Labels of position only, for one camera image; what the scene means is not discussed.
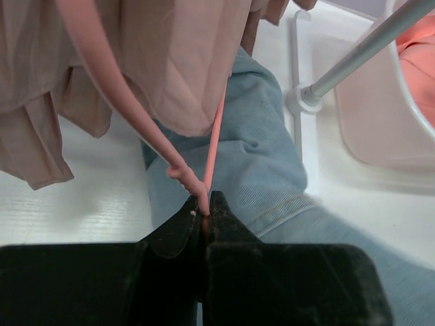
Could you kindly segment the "white metal clothes rack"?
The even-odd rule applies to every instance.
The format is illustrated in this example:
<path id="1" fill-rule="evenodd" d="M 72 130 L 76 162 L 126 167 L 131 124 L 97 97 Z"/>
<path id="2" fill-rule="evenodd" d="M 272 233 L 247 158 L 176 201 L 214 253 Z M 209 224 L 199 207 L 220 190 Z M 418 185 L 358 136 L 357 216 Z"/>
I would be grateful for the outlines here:
<path id="1" fill-rule="evenodd" d="M 400 34 L 434 11 L 433 1 L 387 1 L 383 14 L 346 46 L 334 51 L 335 59 L 322 71 L 315 70 L 322 58 L 313 43 L 319 27 L 310 13 L 298 11 L 290 20 L 290 70 L 292 85 L 285 101 L 294 121 L 294 142 L 302 161 L 318 161 L 316 116 L 328 92 L 335 88 Z"/>

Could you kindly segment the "white plastic basket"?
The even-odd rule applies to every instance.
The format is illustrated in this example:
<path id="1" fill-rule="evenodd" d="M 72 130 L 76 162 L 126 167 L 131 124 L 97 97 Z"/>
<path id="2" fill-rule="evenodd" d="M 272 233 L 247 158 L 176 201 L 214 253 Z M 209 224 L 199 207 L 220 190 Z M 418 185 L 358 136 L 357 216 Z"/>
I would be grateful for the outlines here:
<path id="1" fill-rule="evenodd" d="M 363 163 L 434 170 L 434 129 L 408 90 L 394 43 L 335 88 L 341 133 Z"/>

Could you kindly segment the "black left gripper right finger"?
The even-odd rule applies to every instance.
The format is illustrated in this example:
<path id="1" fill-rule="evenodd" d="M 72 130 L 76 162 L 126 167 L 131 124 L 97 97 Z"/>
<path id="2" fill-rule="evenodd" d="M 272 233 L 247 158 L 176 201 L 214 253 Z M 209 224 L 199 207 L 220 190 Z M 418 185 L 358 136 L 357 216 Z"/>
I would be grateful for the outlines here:
<path id="1" fill-rule="evenodd" d="M 262 241 L 231 211 L 221 191 L 213 191 L 210 216 L 205 229 L 205 243 L 209 245 L 256 245 Z"/>

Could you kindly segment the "salmon pink skirt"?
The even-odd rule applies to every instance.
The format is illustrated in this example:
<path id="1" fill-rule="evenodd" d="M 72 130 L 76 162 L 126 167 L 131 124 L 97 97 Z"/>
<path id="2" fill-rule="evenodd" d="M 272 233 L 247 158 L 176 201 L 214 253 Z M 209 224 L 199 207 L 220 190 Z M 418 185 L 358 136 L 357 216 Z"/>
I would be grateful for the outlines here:
<path id="1" fill-rule="evenodd" d="M 408 90 L 426 120 L 434 125 L 434 15 L 423 17 L 396 39 Z"/>

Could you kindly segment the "blue grey garment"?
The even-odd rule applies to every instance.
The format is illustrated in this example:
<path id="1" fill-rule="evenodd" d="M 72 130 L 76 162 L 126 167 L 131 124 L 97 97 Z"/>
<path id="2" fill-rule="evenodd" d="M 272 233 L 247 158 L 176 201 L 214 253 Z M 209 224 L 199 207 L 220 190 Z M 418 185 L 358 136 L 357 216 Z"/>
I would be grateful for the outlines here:
<path id="1" fill-rule="evenodd" d="M 397 325 L 434 324 L 434 271 L 413 264 L 305 194 L 307 176 L 285 127 L 273 74 L 239 50 L 228 80 L 213 188 L 261 240 L 343 243 L 373 259 Z"/>

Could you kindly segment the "dusty pink garment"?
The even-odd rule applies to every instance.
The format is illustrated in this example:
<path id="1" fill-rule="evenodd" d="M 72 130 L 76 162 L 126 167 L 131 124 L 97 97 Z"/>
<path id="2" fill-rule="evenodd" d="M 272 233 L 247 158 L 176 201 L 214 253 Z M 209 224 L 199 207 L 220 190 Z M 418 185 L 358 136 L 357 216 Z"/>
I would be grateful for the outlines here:
<path id="1" fill-rule="evenodd" d="M 213 129 L 239 50 L 287 1 L 94 1 L 120 72 L 155 122 Z M 102 137 L 116 111 L 76 52 L 56 1 L 1 2 L 1 170 L 33 189 L 73 178 L 59 118 Z"/>

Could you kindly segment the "pink hanger with blue garment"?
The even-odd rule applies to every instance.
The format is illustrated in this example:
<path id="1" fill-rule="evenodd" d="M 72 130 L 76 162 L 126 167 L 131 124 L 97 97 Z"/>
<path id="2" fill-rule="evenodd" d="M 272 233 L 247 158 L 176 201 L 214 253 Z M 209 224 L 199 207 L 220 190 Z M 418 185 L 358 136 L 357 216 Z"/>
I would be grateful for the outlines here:
<path id="1" fill-rule="evenodd" d="M 210 215 L 209 191 L 217 156 L 225 97 L 221 98 L 215 114 L 204 180 L 200 181 L 125 82 L 94 1 L 58 0 L 56 4 L 74 48 L 103 98 L 128 122 L 142 140 L 169 164 L 167 175 L 178 180 L 189 194 L 198 198 L 200 212 L 204 217 L 208 217 Z"/>

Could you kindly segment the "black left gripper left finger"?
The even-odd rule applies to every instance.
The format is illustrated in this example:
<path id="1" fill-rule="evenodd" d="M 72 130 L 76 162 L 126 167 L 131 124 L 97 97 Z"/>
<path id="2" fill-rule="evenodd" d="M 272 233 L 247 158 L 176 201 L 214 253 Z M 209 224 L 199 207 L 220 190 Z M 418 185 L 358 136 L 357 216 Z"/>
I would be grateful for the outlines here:
<path id="1" fill-rule="evenodd" d="M 197 198 L 190 196 L 176 214 L 137 243 L 137 257 L 196 260 L 201 217 Z"/>

